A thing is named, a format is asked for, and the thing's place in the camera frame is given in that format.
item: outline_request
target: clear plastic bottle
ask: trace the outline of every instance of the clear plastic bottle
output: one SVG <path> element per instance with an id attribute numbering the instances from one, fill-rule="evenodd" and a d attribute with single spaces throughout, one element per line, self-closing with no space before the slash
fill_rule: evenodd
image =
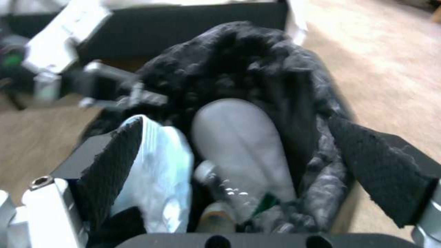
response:
<path id="1" fill-rule="evenodd" d="M 196 228 L 197 233 L 234 233 L 234 212 L 230 205 L 217 201 L 204 210 Z"/>
<path id="2" fill-rule="evenodd" d="M 266 192 L 252 188 L 249 178 L 223 179 L 217 170 L 219 167 L 206 160 L 197 167 L 194 177 L 209 188 L 215 200 L 229 204 L 234 210 L 237 224 L 242 224 L 251 218 Z"/>

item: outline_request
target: black metal plate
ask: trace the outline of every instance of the black metal plate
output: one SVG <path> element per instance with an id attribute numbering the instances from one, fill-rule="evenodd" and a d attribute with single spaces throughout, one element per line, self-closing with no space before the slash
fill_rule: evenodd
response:
<path id="1" fill-rule="evenodd" d="M 383 234 L 142 234 L 117 248 L 417 248 L 397 237 Z"/>

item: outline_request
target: black cloth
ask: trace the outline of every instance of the black cloth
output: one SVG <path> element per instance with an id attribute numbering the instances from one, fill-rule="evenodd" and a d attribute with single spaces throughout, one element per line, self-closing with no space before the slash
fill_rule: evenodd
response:
<path id="1" fill-rule="evenodd" d="M 248 22 L 219 25 L 175 45 L 138 72 L 147 90 L 168 96 L 162 107 L 106 109 L 84 138 L 116 128 L 124 118 L 143 113 L 180 129 L 190 139 L 194 114 L 221 98 L 240 98 L 263 109 L 284 146 L 298 200 L 288 209 L 293 230 L 326 231 L 346 196 L 350 177 L 329 132 L 331 115 L 350 118 L 333 80 L 311 51 L 292 44 L 281 30 Z M 200 162 L 195 154 L 195 165 Z M 193 231 L 211 198 L 193 183 L 188 231 Z"/>
<path id="2" fill-rule="evenodd" d="M 141 212 L 137 207 L 131 207 L 107 219 L 98 231 L 92 232 L 87 240 L 87 247 L 115 247 L 143 233 L 146 233 L 146 229 Z"/>

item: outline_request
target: black fabric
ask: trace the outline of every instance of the black fabric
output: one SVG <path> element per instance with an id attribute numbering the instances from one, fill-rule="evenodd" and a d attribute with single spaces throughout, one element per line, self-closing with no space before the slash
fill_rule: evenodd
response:
<path id="1" fill-rule="evenodd" d="M 107 219 L 99 231 L 91 233 L 87 248 L 115 247 L 143 233 L 146 233 L 146 229 L 141 212 L 137 207 L 131 207 Z"/>
<path id="2" fill-rule="evenodd" d="M 371 199 L 398 227 L 415 225 L 441 176 L 441 166 L 424 169 L 424 163 L 434 161 L 394 135 L 337 116 L 329 119 L 329 126 L 346 164 Z"/>
<path id="3" fill-rule="evenodd" d="M 250 101 L 271 117 L 280 133 L 299 196 L 290 208 L 292 223 L 299 230 L 329 229 L 349 177 L 326 119 L 349 118 L 349 113 L 314 53 L 292 44 L 283 31 L 226 23 L 165 50 L 137 73 L 147 90 L 168 96 L 167 105 L 105 110 L 85 137 L 116 128 L 129 113 L 148 113 L 180 129 L 191 143 L 191 122 L 199 108 L 221 98 Z M 195 165 L 199 162 L 195 154 Z M 193 192 L 188 231 L 194 230 L 211 200 L 200 185 L 193 184 Z"/>

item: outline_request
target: metal clamp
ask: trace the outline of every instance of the metal clamp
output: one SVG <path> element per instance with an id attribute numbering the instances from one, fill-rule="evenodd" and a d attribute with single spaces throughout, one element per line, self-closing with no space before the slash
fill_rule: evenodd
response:
<path id="1" fill-rule="evenodd" d="M 412 231 L 415 243 L 424 248 L 441 247 L 441 180 Z"/>
<path id="2" fill-rule="evenodd" d="M 87 41 L 111 16 L 99 1 L 73 0 L 26 45 L 23 66 L 60 74 L 78 60 L 75 46 Z"/>
<path id="3" fill-rule="evenodd" d="M 85 247 L 86 228 L 66 180 L 35 179 L 22 203 L 15 208 L 9 195 L 0 191 L 0 248 Z"/>

